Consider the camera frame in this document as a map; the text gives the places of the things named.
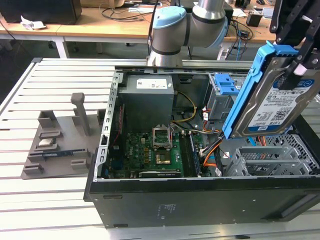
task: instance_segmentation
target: motherboard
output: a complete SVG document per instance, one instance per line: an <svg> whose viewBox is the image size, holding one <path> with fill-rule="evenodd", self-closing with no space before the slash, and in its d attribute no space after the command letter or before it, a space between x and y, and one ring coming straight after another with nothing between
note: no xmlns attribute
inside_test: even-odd
<svg viewBox="0 0 320 240"><path fill-rule="evenodd" d="M174 132L169 135L170 147L158 147L156 143L166 142L166 133L128 133L125 140L124 156L111 159L105 175L110 178L159 178L185 177L200 173L197 154L203 148L200 134Z"/></svg>

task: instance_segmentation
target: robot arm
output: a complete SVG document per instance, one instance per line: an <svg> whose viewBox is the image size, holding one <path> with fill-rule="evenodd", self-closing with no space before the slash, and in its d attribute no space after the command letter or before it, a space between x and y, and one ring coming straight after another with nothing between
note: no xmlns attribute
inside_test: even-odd
<svg viewBox="0 0 320 240"><path fill-rule="evenodd" d="M270 32L276 44L298 46L305 38L296 58L279 82L281 90L294 89L307 70L320 68L320 0L277 0Z"/></svg>
<svg viewBox="0 0 320 240"><path fill-rule="evenodd" d="M192 13L178 6L159 9L153 23L148 66L182 66L182 46L204 47L222 42L228 28L224 0L199 0Z"/></svg>

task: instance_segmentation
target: metal slotted table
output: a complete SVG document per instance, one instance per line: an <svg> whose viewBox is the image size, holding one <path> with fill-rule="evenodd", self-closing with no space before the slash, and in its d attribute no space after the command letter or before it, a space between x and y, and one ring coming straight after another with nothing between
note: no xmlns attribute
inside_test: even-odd
<svg viewBox="0 0 320 240"><path fill-rule="evenodd" d="M217 61L184 61L185 66L225 66ZM84 202L87 177L22 180L24 162L41 110L73 115L71 94L83 92L88 114L106 107L115 66L144 66L144 60L42 59L32 62L0 106L0 239L176 240L318 239L320 204L290 222L179 227L105 229L91 202ZM228 68L249 69L251 62L228 61ZM320 136L317 98L303 112Z"/></svg>

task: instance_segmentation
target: blue plastic latch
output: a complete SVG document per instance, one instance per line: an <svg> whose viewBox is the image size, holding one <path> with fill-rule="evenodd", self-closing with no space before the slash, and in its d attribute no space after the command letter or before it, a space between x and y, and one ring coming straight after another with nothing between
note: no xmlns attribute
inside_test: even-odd
<svg viewBox="0 0 320 240"><path fill-rule="evenodd" d="M235 86L235 81L226 73L219 73L214 75L214 80L218 88L220 88L221 95L238 95L239 90Z"/></svg>

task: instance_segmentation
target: hard drive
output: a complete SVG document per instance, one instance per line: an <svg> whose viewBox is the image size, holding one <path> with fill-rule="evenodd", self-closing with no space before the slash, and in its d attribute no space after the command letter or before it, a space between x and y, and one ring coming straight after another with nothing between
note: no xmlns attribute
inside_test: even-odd
<svg viewBox="0 0 320 240"><path fill-rule="evenodd" d="M277 82L297 54L289 45L262 46L223 125L225 137L284 133L320 90L320 71L307 70L293 90Z"/></svg>

